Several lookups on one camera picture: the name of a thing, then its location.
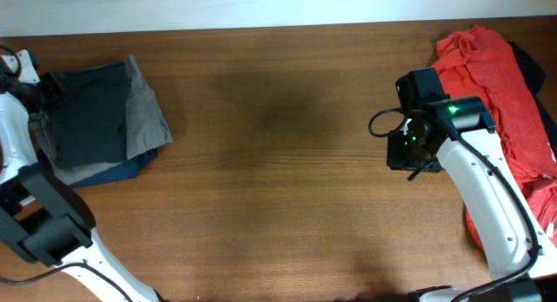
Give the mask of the dark green t-shirt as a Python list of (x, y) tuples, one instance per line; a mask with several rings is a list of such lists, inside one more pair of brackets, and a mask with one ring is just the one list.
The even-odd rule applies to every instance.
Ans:
[(50, 110), (60, 169), (127, 159), (126, 102), (131, 79), (118, 62), (88, 70), (53, 72), (52, 88), (61, 100)]

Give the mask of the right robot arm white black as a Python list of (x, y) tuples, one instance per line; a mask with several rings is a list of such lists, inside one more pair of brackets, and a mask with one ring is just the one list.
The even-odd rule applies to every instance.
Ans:
[(457, 186), (480, 236), (491, 281), (462, 291), (436, 286), (411, 301), (554, 301), (556, 248), (508, 167), (495, 122), (479, 97), (405, 98), (392, 137), (403, 132), (415, 172), (438, 162)]

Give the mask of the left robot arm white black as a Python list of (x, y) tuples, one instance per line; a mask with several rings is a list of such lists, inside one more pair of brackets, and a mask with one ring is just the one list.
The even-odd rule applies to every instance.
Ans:
[(41, 108), (37, 65), (27, 50), (1, 48), (1, 241), (47, 272), (29, 285), (63, 272), (101, 301), (160, 301), (104, 245), (95, 217), (68, 185), (38, 158), (30, 115)]

